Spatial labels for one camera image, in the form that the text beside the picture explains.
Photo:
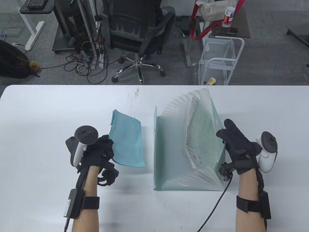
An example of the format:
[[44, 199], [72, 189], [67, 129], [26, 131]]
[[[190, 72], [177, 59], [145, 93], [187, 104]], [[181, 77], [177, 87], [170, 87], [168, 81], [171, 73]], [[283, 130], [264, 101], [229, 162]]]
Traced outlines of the person's left hand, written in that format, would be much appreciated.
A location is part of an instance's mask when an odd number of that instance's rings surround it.
[[119, 171], [110, 162], [114, 157], [112, 145], [113, 141], [109, 139], [109, 136], [103, 135], [94, 144], [87, 146], [81, 158], [80, 166], [77, 168], [77, 172], [80, 173], [76, 183], [77, 189], [82, 188], [91, 166], [99, 167], [99, 174], [102, 175], [102, 177], [97, 178], [98, 185], [110, 186], [115, 182]]

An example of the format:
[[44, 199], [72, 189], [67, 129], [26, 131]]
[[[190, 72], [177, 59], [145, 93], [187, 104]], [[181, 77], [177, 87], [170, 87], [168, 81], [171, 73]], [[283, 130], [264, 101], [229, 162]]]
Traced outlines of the person's right hand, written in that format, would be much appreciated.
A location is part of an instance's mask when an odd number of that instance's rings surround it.
[[241, 175], [251, 169], [259, 169], [256, 156], [261, 153], [261, 146], [249, 141], [231, 119], [225, 119], [224, 126], [216, 136], [223, 140], [232, 162], [223, 163], [219, 169], [220, 174], [230, 177], [234, 170]]

